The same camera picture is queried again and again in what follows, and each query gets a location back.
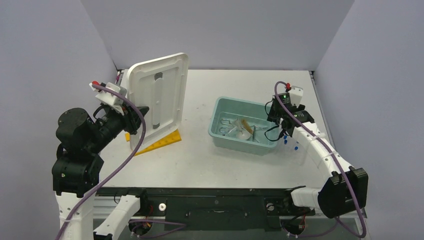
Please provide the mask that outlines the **white plastic bin lid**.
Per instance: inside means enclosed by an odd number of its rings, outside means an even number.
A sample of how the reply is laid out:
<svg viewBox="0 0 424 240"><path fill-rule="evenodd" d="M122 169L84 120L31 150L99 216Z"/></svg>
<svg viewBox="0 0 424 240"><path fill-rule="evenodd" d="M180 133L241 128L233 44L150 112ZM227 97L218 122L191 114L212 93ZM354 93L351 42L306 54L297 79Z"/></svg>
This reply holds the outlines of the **white plastic bin lid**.
<svg viewBox="0 0 424 240"><path fill-rule="evenodd" d="M133 64L124 74L126 97L144 115L146 133L139 151L178 129L182 122L189 57L176 53Z"/></svg>

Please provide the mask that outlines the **brown test tube brush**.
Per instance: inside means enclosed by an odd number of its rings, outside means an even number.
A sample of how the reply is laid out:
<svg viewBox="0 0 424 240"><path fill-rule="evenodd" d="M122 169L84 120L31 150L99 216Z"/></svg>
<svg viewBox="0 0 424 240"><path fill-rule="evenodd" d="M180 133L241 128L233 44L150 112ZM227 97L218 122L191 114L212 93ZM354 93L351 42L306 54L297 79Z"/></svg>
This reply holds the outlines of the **brown test tube brush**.
<svg viewBox="0 0 424 240"><path fill-rule="evenodd" d="M247 132L250 133L251 136L253 136L254 130L250 127L249 123L245 119L241 120L241 125Z"/></svg>

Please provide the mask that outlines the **teal plastic bin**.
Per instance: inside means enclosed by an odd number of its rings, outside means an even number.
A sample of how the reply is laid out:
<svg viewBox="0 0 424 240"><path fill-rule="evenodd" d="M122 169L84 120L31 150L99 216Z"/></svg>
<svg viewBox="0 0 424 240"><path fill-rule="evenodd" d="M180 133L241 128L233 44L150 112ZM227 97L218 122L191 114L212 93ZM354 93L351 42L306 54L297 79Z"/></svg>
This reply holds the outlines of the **teal plastic bin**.
<svg viewBox="0 0 424 240"><path fill-rule="evenodd" d="M219 97L208 133L215 146L264 156L277 146L279 127L267 121L264 103Z"/></svg>

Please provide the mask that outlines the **yellow test tube rack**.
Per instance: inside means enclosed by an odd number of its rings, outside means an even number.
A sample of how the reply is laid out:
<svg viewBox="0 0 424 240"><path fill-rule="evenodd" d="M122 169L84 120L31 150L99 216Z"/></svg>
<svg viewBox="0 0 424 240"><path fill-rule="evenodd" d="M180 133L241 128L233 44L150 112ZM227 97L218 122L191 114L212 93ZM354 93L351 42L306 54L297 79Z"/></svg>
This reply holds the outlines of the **yellow test tube rack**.
<svg viewBox="0 0 424 240"><path fill-rule="evenodd" d="M135 156L151 152L153 150L180 142L182 140L179 130L175 130L172 133L168 134L167 136L161 138L160 140L156 141L155 143L151 144L150 146L144 148L143 150L138 151Z"/></svg>

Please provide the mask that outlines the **metal crucible tongs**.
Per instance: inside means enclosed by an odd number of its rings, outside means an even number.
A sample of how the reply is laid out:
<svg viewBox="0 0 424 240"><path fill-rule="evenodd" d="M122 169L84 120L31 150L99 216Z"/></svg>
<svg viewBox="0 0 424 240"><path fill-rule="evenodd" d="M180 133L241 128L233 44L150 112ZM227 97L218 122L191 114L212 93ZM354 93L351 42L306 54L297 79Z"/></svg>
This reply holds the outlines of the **metal crucible tongs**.
<svg viewBox="0 0 424 240"><path fill-rule="evenodd" d="M218 131L223 136L228 136L228 137L233 136L234 138L239 139L239 140L260 143L260 141L256 139L256 135L260 131L267 130L267 128L263 127L263 126L250 124L245 119L254 131L253 136L251 136L251 134L243 128L243 126L241 124L242 119L236 118L234 120L231 120L231 119L227 119L227 118L222 118L220 120L221 127L219 127Z"/></svg>

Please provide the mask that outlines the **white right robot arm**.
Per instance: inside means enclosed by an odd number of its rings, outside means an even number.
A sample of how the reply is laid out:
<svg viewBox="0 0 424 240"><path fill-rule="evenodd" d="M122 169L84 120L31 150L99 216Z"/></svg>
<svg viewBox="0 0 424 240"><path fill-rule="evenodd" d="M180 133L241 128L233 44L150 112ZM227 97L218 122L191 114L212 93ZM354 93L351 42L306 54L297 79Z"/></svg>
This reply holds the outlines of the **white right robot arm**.
<svg viewBox="0 0 424 240"><path fill-rule="evenodd" d="M288 92L274 95L267 120L281 130L279 137L296 140L325 180L322 187L299 186L282 199L283 209L296 213L301 207L321 210L330 219L366 206L369 176L335 151L302 104L291 103Z"/></svg>

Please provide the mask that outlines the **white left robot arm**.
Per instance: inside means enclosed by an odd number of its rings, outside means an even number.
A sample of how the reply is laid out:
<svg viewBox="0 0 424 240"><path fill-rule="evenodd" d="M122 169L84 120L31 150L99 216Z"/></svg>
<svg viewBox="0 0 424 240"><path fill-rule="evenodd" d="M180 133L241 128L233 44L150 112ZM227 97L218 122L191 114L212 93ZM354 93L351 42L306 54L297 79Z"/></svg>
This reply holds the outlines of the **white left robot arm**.
<svg viewBox="0 0 424 240"><path fill-rule="evenodd" d="M137 134L140 126L145 125L144 116L150 110L148 106L135 107L129 103L118 108L123 112L102 103L97 110L104 110L105 115L92 120L85 109L76 107L58 119L56 137L60 144L52 167L53 190L57 197L77 200L61 223L58 240L64 239L66 231L71 229L70 221L80 206L100 188L99 175L104 164L101 151L123 131Z"/></svg>

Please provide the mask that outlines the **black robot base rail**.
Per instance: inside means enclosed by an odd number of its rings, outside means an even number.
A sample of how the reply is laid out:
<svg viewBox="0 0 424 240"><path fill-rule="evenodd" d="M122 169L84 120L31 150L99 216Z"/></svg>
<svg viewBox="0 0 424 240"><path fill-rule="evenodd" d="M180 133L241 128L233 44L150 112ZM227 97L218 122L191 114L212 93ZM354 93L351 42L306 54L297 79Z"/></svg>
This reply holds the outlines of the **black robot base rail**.
<svg viewBox="0 0 424 240"><path fill-rule="evenodd" d="M136 218L185 225L186 231L279 231L281 222L314 216L292 203L289 188L102 187L95 205L110 210L126 194L141 194Z"/></svg>

